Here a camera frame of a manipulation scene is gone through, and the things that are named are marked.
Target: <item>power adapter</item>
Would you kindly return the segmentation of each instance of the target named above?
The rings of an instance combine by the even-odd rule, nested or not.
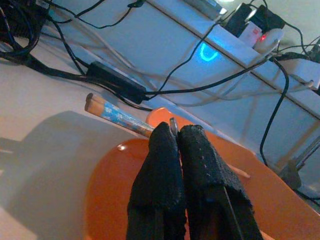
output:
[[[94,61],[88,67],[86,75],[101,79],[100,84],[111,84],[110,89],[136,104],[148,99],[145,96],[146,88],[144,86],[112,66]]]

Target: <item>orange plastic tray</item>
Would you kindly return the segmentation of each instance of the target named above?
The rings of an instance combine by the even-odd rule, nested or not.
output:
[[[175,117],[178,127],[192,124],[165,108],[151,112],[146,122],[156,127]],[[207,132],[228,163],[247,172],[239,177],[249,195],[259,228],[276,240],[319,240],[320,215],[301,200],[249,150]],[[148,140],[128,140],[109,151],[96,166],[86,194],[85,240],[125,240],[127,205],[132,183],[148,154]]]

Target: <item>orange plate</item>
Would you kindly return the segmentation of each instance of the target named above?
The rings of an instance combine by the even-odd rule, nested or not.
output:
[[[151,112],[156,127],[175,117],[181,128],[192,122],[165,108]],[[222,158],[251,178],[239,177],[249,195],[262,231],[276,240],[319,240],[320,215],[301,200],[249,150],[207,132]],[[148,154],[148,140],[132,139],[113,148],[95,168],[85,201],[85,240],[125,240],[127,204],[132,183]]]

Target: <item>red light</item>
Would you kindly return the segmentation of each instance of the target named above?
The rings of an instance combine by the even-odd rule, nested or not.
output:
[[[260,42],[263,42],[266,39],[266,37],[267,37],[267,35],[265,35],[265,34],[262,35],[261,38],[260,38]]]

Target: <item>blue light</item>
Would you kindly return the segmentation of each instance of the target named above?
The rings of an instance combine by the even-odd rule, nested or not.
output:
[[[211,47],[207,46],[207,44],[202,43],[200,49],[200,57],[206,61],[210,62],[218,56],[218,52],[213,50]]]

